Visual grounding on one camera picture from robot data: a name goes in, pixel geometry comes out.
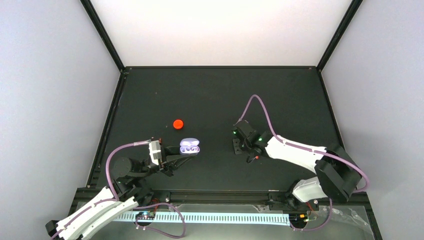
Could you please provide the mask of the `lavender earbud charging case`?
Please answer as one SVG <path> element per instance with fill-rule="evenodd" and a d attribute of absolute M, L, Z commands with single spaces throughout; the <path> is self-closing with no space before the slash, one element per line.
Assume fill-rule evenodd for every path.
<path fill-rule="evenodd" d="M 192 152 L 191 150 L 190 150 L 190 152 L 181 152 L 181 148 L 193 148 L 193 147 L 198 147 L 199 149 L 200 149 L 200 141 L 198 140 L 198 139 L 196 139 L 196 138 L 191 138 L 191 137 L 189 137 L 189 138 L 184 138 L 184 139 L 182 139 L 181 141 L 180 141 L 180 143 L 179 143 L 179 147 L 180 147 L 180 149 L 179 149 L 179 151 L 180 151 L 180 154 L 181 155 L 196 155 L 196 154 L 198 154 L 199 152 Z"/>

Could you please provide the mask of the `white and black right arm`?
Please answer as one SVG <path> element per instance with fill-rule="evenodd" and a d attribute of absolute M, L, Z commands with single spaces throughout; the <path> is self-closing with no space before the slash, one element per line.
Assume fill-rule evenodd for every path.
<path fill-rule="evenodd" d="M 248 163 L 267 157 L 286 161 L 315 174 L 295 182 L 286 193 L 284 200 L 290 209 L 299 209 L 304 203 L 321 198 L 346 203 L 353 193 L 361 191 L 358 185 L 366 179 L 364 172 L 340 146 L 312 146 L 270 132 L 259 134 L 255 130 L 246 133 L 233 130 L 233 134 L 236 154 L 247 152 Z"/>

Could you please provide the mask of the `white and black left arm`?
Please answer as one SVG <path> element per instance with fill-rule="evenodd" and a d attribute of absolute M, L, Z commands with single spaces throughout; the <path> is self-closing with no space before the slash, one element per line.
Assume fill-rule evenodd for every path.
<path fill-rule="evenodd" d="M 52 240 L 89 240 L 100 229 L 127 211 L 141 210 L 134 221 L 152 220 L 159 206 L 171 207 L 169 197 L 160 197 L 147 185 L 146 179 L 156 173 L 169 177 L 181 165 L 200 152 L 199 141 L 183 139 L 177 146 L 164 147 L 159 140 L 124 144 L 107 157 L 107 185 L 81 208 L 62 220 L 51 220 L 45 228 Z M 127 157 L 112 160 L 120 150 L 148 146 L 148 158 L 137 161 Z"/>

